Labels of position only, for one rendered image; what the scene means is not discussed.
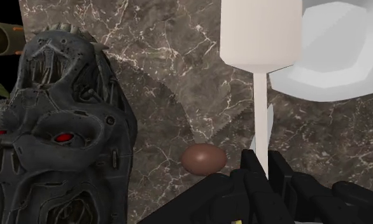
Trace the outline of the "green potted plant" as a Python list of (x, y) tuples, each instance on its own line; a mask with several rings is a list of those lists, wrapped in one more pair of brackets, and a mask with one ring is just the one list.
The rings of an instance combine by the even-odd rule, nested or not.
[[(0, 22), (0, 56), (21, 55), (25, 46), (24, 27)], [(0, 83), (0, 96), (9, 98), (10, 93)]]

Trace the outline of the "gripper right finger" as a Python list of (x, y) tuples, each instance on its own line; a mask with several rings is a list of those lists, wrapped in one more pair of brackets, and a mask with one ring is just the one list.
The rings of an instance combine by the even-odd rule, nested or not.
[(373, 224), (373, 191), (348, 181), (327, 188), (312, 175), (295, 172), (278, 151), (270, 151), (269, 183), (294, 220), (322, 224)]

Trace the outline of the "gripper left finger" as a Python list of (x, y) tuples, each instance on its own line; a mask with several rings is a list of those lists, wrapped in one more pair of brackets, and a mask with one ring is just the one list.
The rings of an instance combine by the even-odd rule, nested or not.
[(205, 177), (137, 224), (295, 224), (273, 192), (257, 156), (241, 153), (240, 168), (229, 176)]

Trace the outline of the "white angular bowl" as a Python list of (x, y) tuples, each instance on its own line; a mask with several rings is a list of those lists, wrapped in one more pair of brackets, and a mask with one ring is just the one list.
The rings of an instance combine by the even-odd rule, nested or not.
[(302, 54), (269, 79), (307, 101), (373, 94), (373, 0), (303, 0)]

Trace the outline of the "dark grey robot skull figure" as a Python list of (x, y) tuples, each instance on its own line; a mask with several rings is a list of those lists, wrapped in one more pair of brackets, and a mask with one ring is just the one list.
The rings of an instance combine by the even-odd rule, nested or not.
[(37, 32), (0, 101), (0, 224), (127, 224), (137, 121), (88, 32)]

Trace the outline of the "brown egg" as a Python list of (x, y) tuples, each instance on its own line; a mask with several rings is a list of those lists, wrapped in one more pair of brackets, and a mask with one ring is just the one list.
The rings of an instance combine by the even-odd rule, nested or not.
[(226, 152), (208, 143), (193, 144), (181, 156), (182, 166), (196, 176), (217, 173), (225, 167), (226, 163)]

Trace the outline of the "white long-handled spatula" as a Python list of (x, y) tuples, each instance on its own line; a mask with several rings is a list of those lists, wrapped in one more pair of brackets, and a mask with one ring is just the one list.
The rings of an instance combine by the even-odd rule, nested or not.
[(301, 52), (302, 0), (221, 0), (220, 58), (253, 75), (255, 153), (268, 172), (267, 73)]

